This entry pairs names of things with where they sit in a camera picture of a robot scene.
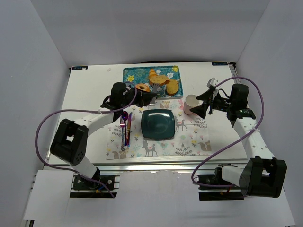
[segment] pink cup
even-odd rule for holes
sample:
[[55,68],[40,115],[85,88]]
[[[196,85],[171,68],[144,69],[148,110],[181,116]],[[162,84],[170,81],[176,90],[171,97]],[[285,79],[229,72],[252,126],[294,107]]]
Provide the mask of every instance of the pink cup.
[[195,95],[188,95],[185,98],[183,111],[185,114],[190,115],[193,114],[190,109],[200,105],[200,101],[196,99]]

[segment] floral placemat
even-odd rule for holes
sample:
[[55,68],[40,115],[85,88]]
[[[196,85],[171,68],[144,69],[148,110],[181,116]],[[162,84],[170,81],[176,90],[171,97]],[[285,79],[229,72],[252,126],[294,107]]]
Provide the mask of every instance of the floral placemat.
[[156,108],[172,110],[176,122],[175,137],[162,141],[146,140],[142,136],[141,117],[148,107],[138,108],[133,105],[126,108],[128,113],[132,112],[130,147],[125,151],[120,149],[122,130],[118,120],[107,127],[107,159],[211,155],[206,120],[197,115],[186,115],[183,112],[183,102],[183,99],[156,102]]
[[174,66],[149,66],[149,67],[136,67],[136,68],[125,68],[123,70],[123,82],[130,81],[134,84],[145,84],[152,90],[152,87],[149,84],[148,74],[149,71],[153,69],[158,75],[166,75],[169,79],[175,79],[178,81],[179,89],[178,92],[169,96],[166,92],[166,85],[159,87],[158,99],[171,99],[171,98],[182,98],[183,97],[183,88],[181,82],[181,76],[179,72],[179,67]]

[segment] orange food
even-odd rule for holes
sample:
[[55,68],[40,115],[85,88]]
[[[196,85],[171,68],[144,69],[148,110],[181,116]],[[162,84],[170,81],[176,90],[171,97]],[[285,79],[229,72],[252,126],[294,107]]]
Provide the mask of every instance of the orange food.
[[174,96],[178,92],[178,89],[179,89],[178,81],[174,79],[170,79],[169,83],[166,85],[167,94],[169,96]]
[[158,75],[150,78],[150,85],[159,84],[160,87],[169,82],[169,78],[165,75]]
[[145,84],[137,84],[136,88],[142,91],[150,92],[150,88],[146,86]]
[[156,71],[151,69],[150,72],[148,73],[148,80],[150,80],[152,77],[155,77],[157,75],[158,74],[156,73]]

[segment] white backdrop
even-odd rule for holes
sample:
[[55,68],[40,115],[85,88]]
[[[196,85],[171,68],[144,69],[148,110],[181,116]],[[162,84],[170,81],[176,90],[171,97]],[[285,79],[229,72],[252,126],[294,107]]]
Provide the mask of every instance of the white backdrop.
[[[0,21],[0,226],[18,227],[42,168],[35,132],[61,107],[69,71],[30,0],[1,0]],[[55,125],[41,130],[44,157]]]
[[67,65],[237,61],[269,0],[32,0]]
[[[284,189],[296,226],[303,226],[302,12],[303,1],[272,0],[237,63],[238,73],[254,80],[264,96],[261,133],[286,161]],[[250,107],[260,115],[258,94],[250,87]]]

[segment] deer print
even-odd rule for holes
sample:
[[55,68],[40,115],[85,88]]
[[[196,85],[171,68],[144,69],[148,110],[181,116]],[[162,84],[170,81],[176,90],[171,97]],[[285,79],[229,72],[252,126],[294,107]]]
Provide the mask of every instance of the deer print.
[[210,147],[210,141],[207,141],[205,143],[200,142],[198,144],[200,144],[202,151],[212,151],[212,148]]
[[148,157],[150,155],[150,152],[152,153],[152,156],[153,156],[153,152],[156,152],[156,150],[155,150],[156,144],[153,144],[151,147],[148,147],[146,140],[143,140],[142,143],[143,143],[142,148],[145,148],[145,150],[146,150],[145,157],[146,156]]
[[183,110],[183,107],[184,107],[183,100],[182,100],[182,99],[178,99],[178,103],[180,104],[179,109],[180,109],[180,110]]
[[112,153],[114,154],[114,159],[126,158],[126,152],[125,151],[119,151],[119,153],[116,152],[116,151],[112,151]]
[[176,116],[174,116],[174,117],[175,117],[176,131],[177,131],[177,129],[178,129],[178,131],[179,131],[179,127],[180,127],[180,126],[182,127],[182,131],[183,131],[183,126],[185,127],[185,129],[186,129],[186,131],[187,131],[187,127],[186,127],[185,124],[184,124],[184,119],[183,119],[181,122],[178,122],[177,117],[176,117]]
[[162,103],[160,104],[160,108],[161,109],[168,109],[169,108],[169,103],[170,103],[170,101],[162,101]]

